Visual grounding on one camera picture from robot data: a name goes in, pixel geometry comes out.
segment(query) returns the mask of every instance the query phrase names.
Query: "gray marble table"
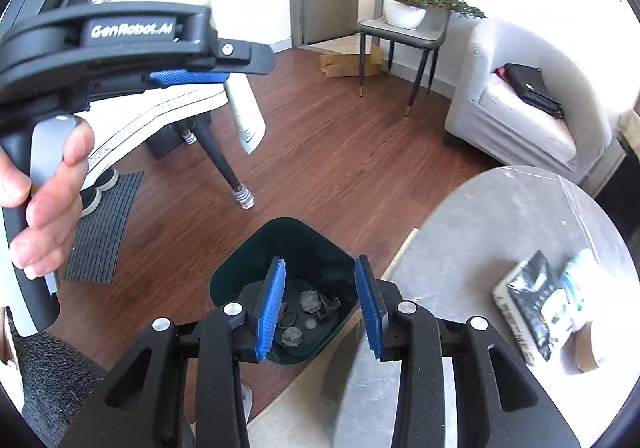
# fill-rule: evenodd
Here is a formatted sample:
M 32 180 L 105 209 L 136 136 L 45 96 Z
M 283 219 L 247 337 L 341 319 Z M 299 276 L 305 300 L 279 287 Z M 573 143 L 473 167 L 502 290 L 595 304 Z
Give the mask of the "gray marble table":
M 544 251 L 554 269 L 591 248 L 606 268 L 612 313 L 627 341 L 607 365 L 582 374 L 572 343 L 556 363 L 532 372 L 554 400 L 581 446 L 591 446 L 617 414 L 640 376 L 637 349 L 640 284 L 628 250 L 600 207 L 580 188 L 548 171 L 501 167 L 460 186 L 422 225 L 392 280 L 405 299 L 438 317 L 487 317 L 515 346 L 492 300 L 492 288 L 517 262 Z M 446 446 L 456 446 L 450 362 L 444 360 Z M 360 328 L 335 353 L 324 382 L 325 429 L 336 448 L 391 444 L 400 367 L 382 364 Z

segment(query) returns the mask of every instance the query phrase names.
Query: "cardboard box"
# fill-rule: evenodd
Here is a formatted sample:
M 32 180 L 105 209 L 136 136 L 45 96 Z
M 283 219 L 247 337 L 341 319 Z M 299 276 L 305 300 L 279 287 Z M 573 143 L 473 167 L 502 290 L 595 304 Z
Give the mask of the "cardboard box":
M 357 76 L 358 75 L 357 54 L 321 54 L 320 69 L 327 78 L 336 76 Z M 382 50 L 379 46 L 371 44 L 370 53 L 364 57 L 365 76 L 377 76 L 380 74 L 382 65 Z

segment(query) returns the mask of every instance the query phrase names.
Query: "human hand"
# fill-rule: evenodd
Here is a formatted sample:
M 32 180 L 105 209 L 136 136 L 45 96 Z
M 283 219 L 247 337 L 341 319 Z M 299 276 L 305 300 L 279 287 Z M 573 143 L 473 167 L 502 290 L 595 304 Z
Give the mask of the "human hand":
M 94 132 L 82 121 L 65 141 L 63 161 L 56 173 L 34 194 L 27 206 L 28 227 L 11 242 L 9 256 L 30 279 L 58 269 L 71 252 L 76 223 L 82 216 L 80 189 L 94 148 Z M 31 180 L 0 149 L 0 206 L 19 206 L 27 199 Z

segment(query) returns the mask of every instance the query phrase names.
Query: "potted plant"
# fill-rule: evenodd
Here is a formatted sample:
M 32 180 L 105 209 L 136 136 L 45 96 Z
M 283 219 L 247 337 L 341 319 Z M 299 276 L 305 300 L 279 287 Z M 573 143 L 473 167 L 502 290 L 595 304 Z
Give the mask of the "potted plant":
M 462 0 L 391 0 L 385 7 L 386 22 L 414 30 L 424 19 L 427 8 L 453 11 L 465 18 L 484 19 L 484 13 Z

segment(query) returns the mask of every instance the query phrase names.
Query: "black bag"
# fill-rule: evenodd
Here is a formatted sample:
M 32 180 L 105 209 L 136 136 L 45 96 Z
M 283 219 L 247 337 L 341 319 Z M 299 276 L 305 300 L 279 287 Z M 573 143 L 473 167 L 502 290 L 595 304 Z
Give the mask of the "black bag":
M 522 101 L 553 116 L 564 120 L 564 111 L 560 102 L 551 98 L 542 80 L 542 71 L 537 67 L 521 64 L 505 64 L 507 81 Z

